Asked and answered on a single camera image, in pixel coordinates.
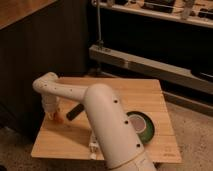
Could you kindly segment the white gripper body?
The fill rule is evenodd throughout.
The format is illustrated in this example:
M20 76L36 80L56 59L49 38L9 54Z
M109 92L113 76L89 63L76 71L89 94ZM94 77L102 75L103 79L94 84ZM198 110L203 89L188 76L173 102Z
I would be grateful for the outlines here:
M42 106L49 117L53 117L59 111L59 99L55 96L43 96Z

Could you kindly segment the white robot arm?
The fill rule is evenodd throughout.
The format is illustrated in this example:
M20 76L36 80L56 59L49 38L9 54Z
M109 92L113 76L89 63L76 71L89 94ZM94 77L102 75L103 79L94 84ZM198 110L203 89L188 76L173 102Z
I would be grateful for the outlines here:
M32 86L42 96L42 106L53 118L57 98L80 102L97 138L108 171L157 171L134 127L125 113L119 96L108 85L89 86L58 83L49 72L37 78Z

